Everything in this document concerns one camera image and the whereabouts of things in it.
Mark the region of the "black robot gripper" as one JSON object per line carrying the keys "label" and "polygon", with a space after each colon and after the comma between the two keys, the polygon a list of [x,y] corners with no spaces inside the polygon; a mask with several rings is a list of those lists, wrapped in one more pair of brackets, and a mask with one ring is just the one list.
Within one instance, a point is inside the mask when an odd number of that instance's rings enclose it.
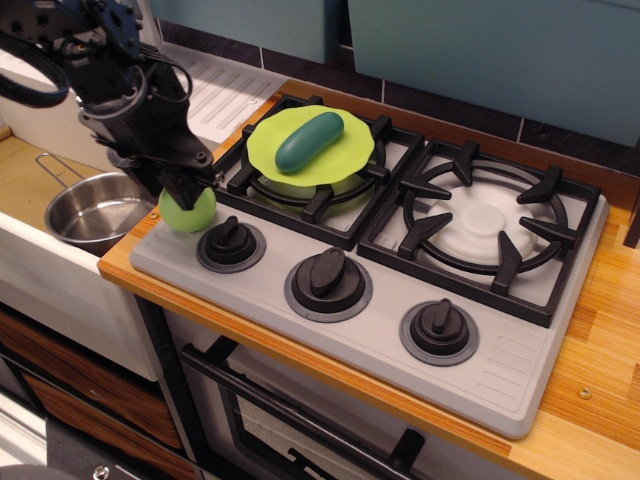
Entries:
{"label": "black robot gripper", "polygon": [[187,124],[188,103],[157,96],[85,103],[80,122],[107,148],[107,158],[150,195],[168,197],[184,211],[195,208],[214,181],[212,151]]}

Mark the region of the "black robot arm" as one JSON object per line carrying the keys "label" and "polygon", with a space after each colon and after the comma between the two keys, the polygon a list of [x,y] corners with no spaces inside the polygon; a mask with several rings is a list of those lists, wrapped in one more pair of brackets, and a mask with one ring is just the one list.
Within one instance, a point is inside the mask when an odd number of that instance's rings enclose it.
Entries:
{"label": "black robot arm", "polygon": [[4,1],[2,51],[51,85],[36,90],[3,76],[1,95],[52,108],[75,94],[79,121],[111,163],[189,211],[214,182],[213,156],[188,126],[189,73],[143,43],[141,29],[133,7],[121,1]]}

